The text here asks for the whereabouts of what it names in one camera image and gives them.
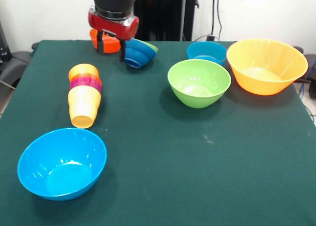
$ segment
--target small blue bowl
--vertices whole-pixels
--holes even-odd
[[[103,141],[76,128],[59,129],[34,140],[18,163],[21,184],[39,197],[64,201],[87,192],[106,162]]]
[[[156,52],[138,39],[132,38],[126,42],[125,62],[131,67],[142,68],[155,56]]]
[[[192,43],[187,49],[188,59],[202,59],[223,65],[226,60],[226,47],[210,41]]]
[[[127,47],[125,50],[125,62],[130,67],[139,69],[147,65],[150,59],[145,54]]]

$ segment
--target black cable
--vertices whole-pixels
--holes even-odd
[[[307,106],[305,106],[305,108],[306,108],[306,110],[309,112],[309,114],[310,114],[310,116],[311,116],[313,122],[315,122],[315,118],[314,118],[314,115],[312,114],[311,110],[310,110]]]
[[[26,64],[29,64],[29,62],[27,62],[27,61],[24,61],[23,59],[21,59],[21,58],[18,58],[18,57],[16,57],[16,56],[12,56],[13,58],[15,58],[15,59],[17,59],[17,60],[20,60],[21,62],[24,62],[24,63],[26,63]]]
[[[219,0],[217,0],[217,18],[218,18],[218,22],[219,22],[219,26],[220,26],[220,29],[219,29],[219,34],[218,34],[218,38],[221,39],[221,32],[222,32],[222,23],[221,23],[221,19],[219,17]]]
[[[211,32],[211,35],[213,34],[214,32],[214,17],[215,17],[215,0],[213,0],[213,11],[212,11],[212,32]]]
[[[203,35],[201,37],[198,37],[196,40],[194,40],[194,42],[198,41],[200,38],[206,37],[206,36],[213,36],[214,38],[217,38],[219,40],[218,37],[214,36],[214,35]]]
[[[298,95],[301,96],[301,93],[303,92],[303,95],[304,95],[304,91],[305,91],[305,83],[307,81],[307,78],[308,76],[313,72],[314,68],[315,68],[315,65],[316,65],[316,60],[314,61],[314,64],[313,66],[311,67],[310,71],[306,73],[305,77],[304,77],[304,80],[303,80],[303,84],[301,85],[301,88],[300,90],[298,91]]]

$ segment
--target stacked cups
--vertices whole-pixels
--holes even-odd
[[[69,71],[69,115],[73,126],[86,129],[93,125],[101,102],[102,82],[98,70],[79,64]]]

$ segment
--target yellow cup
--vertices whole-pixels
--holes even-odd
[[[94,104],[78,101],[69,106],[69,116],[73,126],[81,129],[89,128],[93,125],[97,117],[98,109]]]
[[[91,86],[80,85],[68,93],[69,116],[73,126],[86,129],[93,125],[101,94]]]
[[[68,104],[71,106],[75,102],[90,102],[99,108],[101,102],[101,94],[99,91],[88,85],[79,85],[72,88],[68,93]]]
[[[91,64],[78,64],[78,65],[72,67],[71,70],[69,71],[69,73],[68,73],[69,81],[71,81],[75,75],[83,74],[83,73],[89,73],[89,74],[92,74],[92,75],[99,77],[99,72],[95,68],[95,66],[93,66]]]

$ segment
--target stacked bowls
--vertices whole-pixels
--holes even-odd
[[[101,102],[102,82],[95,66],[79,64],[69,71],[69,115],[73,126],[86,129],[93,125]]]
[[[132,38],[126,42],[125,63],[139,69],[154,59],[158,48],[150,43]]]

